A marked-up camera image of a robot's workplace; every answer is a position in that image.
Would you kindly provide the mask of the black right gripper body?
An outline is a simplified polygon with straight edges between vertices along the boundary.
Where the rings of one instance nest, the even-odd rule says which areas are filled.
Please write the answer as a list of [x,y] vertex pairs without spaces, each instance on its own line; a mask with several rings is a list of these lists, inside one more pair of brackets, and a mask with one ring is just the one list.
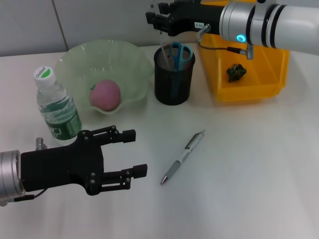
[[209,24],[209,34],[219,35],[220,17],[224,7],[204,5],[195,1],[175,1],[168,5],[168,35],[177,36],[183,32],[200,30],[196,23]]

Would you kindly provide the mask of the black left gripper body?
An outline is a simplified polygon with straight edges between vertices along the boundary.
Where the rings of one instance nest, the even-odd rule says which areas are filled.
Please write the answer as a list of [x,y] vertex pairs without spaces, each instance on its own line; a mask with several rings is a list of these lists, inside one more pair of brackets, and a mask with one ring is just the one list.
[[70,145],[21,154],[21,180],[27,192],[78,184],[94,196],[101,192],[103,172],[101,146],[89,130],[81,131]]

